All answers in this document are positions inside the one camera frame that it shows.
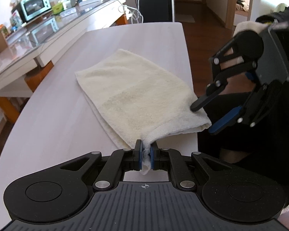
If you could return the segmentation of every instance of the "white desk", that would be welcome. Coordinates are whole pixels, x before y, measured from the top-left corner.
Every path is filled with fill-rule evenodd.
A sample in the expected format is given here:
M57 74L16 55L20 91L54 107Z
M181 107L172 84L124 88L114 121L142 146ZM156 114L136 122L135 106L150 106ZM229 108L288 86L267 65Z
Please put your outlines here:
M5 188L15 179L91 151L110 155L115 145L88 105L75 72L91 67L122 48L141 55L185 81L193 89L190 62L180 23L146 23L85 33L45 77L20 114L0 156L0 229L9 221ZM197 134L170 136L157 142L190 156ZM139 172L127 180L141 180ZM151 171L146 180L165 174Z
M22 41L14 44L0 54L0 96L30 97L28 86L23 81L24 75L38 65L44 67L53 64L87 31L107 28L121 15L121 3L117 0L104 0L102 4L86 10L79 10L62 20L54 20L56 26L48 38L33 41L34 29L21 37Z

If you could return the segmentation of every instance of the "silver screw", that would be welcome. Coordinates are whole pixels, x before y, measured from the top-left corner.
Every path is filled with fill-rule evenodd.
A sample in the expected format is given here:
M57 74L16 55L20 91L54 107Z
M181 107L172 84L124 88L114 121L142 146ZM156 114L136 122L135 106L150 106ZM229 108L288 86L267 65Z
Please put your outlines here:
M218 65L219 64L219 59L218 58L214 58L213 62L214 62L215 65Z
M181 181L180 185L181 187L184 187L184 188L192 188L193 186L195 186L195 183L190 180L184 180L184 181Z
M107 188L110 186L110 182L105 181L105 180L100 180L95 183L95 186L98 188Z

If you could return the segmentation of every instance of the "wooden tabletop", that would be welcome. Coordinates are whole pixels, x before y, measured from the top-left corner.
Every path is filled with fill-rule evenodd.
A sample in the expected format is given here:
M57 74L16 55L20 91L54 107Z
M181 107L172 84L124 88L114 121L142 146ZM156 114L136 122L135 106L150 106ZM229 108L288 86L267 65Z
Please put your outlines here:
M115 26L85 33L57 62L20 114L0 157L0 229L10 217L3 203L5 188L15 179L100 151L108 156L115 145L88 105L75 72L89 68L126 49L165 68L193 89L190 62L180 23ZM197 134L164 138L169 147L190 156L197 150ZM125 180L167 180L151 171L146 177L129 172Z

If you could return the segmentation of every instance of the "orange wooden leg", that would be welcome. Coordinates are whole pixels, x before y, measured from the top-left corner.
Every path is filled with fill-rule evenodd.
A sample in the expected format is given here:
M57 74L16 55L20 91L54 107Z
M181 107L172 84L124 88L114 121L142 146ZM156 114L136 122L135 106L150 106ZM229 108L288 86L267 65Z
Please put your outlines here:
M20 113L6 97L0 97L0 108L11 123L17 121Z
M52 61L48 62L47 65L43 68L35 68L34 70L27 73L25 77L25 82L28 87L34 92L40 83L43 81L45 76L49 73L49 71L54 67Z
M126 19L126 15L124 14L124 15L120 16L119 19L116 20L116 24L117 24L117 26L128 24L128 21Z

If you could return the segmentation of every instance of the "folded towel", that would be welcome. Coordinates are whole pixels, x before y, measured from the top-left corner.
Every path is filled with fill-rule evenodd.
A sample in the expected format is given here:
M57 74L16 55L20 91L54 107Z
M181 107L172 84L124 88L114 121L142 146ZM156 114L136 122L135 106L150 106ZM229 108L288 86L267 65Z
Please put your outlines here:
M76 78L94 114L118 148L142 139L143 173L150 169L151 143L166 136L200 132L211 126L197 99L179 78L145 58L118 50Z

